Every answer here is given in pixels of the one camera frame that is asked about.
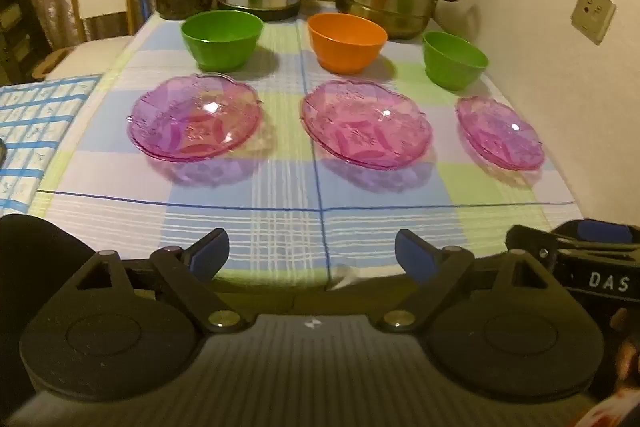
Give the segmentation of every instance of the pink glass dish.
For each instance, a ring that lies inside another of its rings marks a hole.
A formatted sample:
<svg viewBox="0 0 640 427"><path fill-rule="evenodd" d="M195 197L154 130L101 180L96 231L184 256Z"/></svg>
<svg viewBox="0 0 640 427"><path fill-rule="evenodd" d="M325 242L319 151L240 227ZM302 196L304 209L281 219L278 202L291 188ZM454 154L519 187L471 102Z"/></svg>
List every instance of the pink glass dish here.
<svg viewBox="0 0 640 427"><path fill-rule="evenodd" d="M492 98L472 96L456 104L460 127L479 155L510 171L534 171L545 162L536 131Z"/></svg>
<svg viewBox="0 0 640 427"><path fill-rule="evenodd" d="M431 145L431 125L415 103L368 81L332 80L300 105L307 134L332 155L362 167L406 167Z"/></svg>
<svg viewBox="0 0 640 427"><path fill-rule="evenodd" d="M151 158L196 162L242 145L262 120L256 92L224 74L176 76L141 96L127 134Z"/></svg>

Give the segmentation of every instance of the plaid tablecloth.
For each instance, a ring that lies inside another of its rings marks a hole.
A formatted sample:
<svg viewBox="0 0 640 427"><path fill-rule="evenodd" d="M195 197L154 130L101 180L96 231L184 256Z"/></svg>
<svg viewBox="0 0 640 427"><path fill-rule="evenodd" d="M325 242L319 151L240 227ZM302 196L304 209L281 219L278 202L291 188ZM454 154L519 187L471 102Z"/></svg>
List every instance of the plaid tablecloth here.
<svg viewBox="0 0 640 427"><path fill-rule="evenodd" d="M513 174L465 148L457 96L424 73L419 42L388 42L361 78L411 97L434 130L430 153L401 171L372 171L330 157L300 125L305 93L335 78L311 51L304 16L267 24L236 80L257 89L265 122L239 150L194 164L147 158L129 142L126 117L160 82L197 72L178 22L154 16L103 77L62 144L31 206L95 249L148 257L224 227L231 254L219 277L240 285L344 285L401 273L400 228L477 255L504 249L514 223L541 229L579 211L548 161ZM474 92L502 96L487 77Z"/></svg>
<svg viewBox="0 0 640 427"><path fill-rule="evenodd" d="M98 76L0 87L0 216L25 213L70 122Z"/></svg>

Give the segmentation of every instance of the metal bolt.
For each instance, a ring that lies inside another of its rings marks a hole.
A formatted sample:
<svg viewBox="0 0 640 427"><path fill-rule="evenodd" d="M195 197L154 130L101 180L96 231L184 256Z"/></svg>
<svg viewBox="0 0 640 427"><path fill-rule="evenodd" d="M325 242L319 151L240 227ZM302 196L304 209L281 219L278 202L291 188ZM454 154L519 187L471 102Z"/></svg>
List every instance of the metal bolt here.
<svg viewBox="0 0 640 427"><path fill-rule="evenodd" d="M209 315L209 322L220 328L235 326L241 319L240 315L231 310L218 310Z"/></svg>
<svg viewBox="0 0 640 427"><path fill-rule="evenodd" d="M405 326L411 326L415 322L415 315L407 310L393 310L392 312L385 313L382 319L389 326L402 328Z"/></svg>

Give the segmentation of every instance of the gray ribbed surface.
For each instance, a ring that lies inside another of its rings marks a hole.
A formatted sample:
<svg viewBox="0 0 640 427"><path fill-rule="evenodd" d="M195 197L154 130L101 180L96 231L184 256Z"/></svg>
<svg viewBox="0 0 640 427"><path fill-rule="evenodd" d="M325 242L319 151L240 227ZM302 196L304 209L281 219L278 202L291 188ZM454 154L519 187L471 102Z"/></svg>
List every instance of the gray ribbed surface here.
<svg viewBox="0 0 640 427"><path fill-rule="evenodd" d="M514 405L443 378L409 336L364 316L262 315L248 331L209 339L177 380L137 399L79 404L41 394L10 426L566 427L582 396Z"/></svg>

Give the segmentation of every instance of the light switch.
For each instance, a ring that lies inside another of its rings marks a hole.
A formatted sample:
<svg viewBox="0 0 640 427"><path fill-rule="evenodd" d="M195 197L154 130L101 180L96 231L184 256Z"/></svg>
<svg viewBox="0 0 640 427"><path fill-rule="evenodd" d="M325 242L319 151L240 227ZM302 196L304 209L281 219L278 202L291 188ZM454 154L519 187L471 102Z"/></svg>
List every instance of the light switch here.
<svg viewBox="0 0 640 427"><path fill-rule="evenodd" d="M616 11L610 0L578 0L571 24L584 33L591 41L600 44Z"/></svg>

